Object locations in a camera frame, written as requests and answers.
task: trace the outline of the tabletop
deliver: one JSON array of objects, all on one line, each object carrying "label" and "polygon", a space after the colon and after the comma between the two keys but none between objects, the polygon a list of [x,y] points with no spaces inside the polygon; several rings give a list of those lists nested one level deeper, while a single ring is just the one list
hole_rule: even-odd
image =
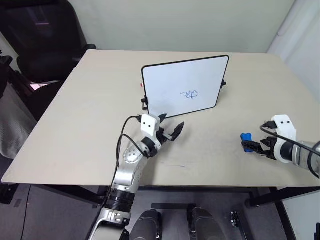
[{"label": "tabletop", "polygon": [[[161,124],[168,133],[185,122],[180,137],[149,160],[142,185],[319,186],[312,174],[255,153],[245,153],[241,133],[258,142],[259,126],[288,115],[297,139],[320,138],[320,105],[282,60],[265,53],[88,50],[2,178],[5,183],[110,185],[116,145],[127,117],[142,114],[145,65],[229,55],[216,107]],[[125,132],[143,137],[132,120]],[[129,142],[122,141],[122,153]]]}]

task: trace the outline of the chair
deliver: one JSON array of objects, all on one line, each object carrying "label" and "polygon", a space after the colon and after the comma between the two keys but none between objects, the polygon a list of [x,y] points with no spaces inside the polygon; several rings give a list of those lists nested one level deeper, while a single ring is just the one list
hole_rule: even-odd
[{"label": "chair", "polygon": [[27,106],[39,120],[88,49],[74,8],[67,0],[1,0],[0,32],[19,55],[17,64],[35,91]]}]

